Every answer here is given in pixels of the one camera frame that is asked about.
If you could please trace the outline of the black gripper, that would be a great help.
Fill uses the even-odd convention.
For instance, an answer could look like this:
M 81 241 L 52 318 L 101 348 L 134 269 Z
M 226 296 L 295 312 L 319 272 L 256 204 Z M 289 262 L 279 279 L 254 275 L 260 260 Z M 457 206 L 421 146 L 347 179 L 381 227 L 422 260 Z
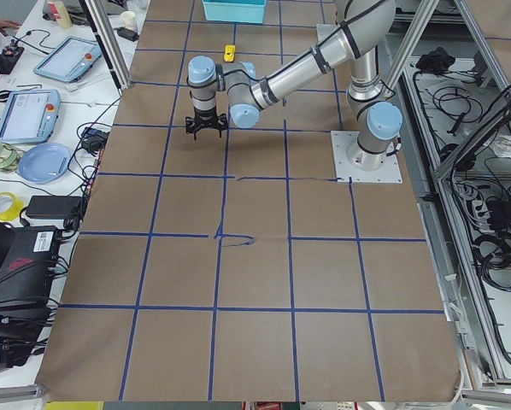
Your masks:
M 221 138 L 227 129 L 226 114 L 202 115 L 196 113 L 194 117 L 185 117 L 186 133 L 192 135 L 195 140 L 197 140 L 197 133 L 200 130 L 209 128 L 218 130 L 219 137 Z

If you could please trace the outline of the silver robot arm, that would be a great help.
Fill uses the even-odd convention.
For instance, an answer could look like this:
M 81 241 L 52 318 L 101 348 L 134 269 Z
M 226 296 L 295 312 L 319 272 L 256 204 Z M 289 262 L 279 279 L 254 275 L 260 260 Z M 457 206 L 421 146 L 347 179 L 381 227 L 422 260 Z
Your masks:
M 195 56 L 188 64 L 188 86 L 194 115 L 185 130 L 254 127 L 261 112 L 335 67 L 350 64 L 348 103 L 360 131 L 346 154 L 353 167 L 365 172 L 379 169 L 391 141 L 402 126 L 400 110 L 382 97 L 377 45 L 391 28 L 394 0 L 338 1 L 332 32 L 268 76 L 258 79 L 249 63 L 217 64 L 208 56 Z

